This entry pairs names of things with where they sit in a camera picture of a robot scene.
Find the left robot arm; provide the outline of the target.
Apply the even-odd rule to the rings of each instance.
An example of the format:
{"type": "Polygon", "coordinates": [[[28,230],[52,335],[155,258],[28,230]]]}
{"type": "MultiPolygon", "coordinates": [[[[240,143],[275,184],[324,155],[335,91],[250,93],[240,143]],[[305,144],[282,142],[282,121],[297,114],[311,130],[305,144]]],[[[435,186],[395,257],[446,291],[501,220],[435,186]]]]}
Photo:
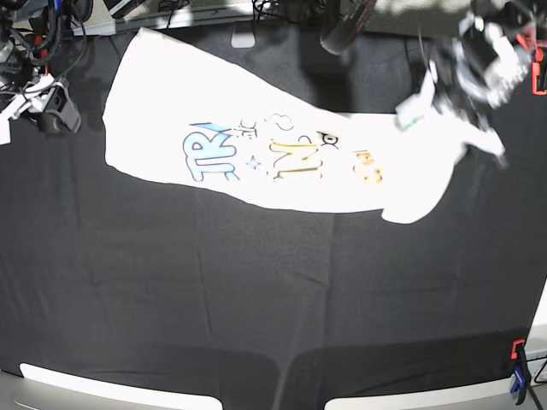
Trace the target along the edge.
{"type": "Polygon", "coordinates": [[[485,131],[526,78],[546,29],[545,1],[472,1],[458,34],[431,44],[433,107],[485,131]]]}

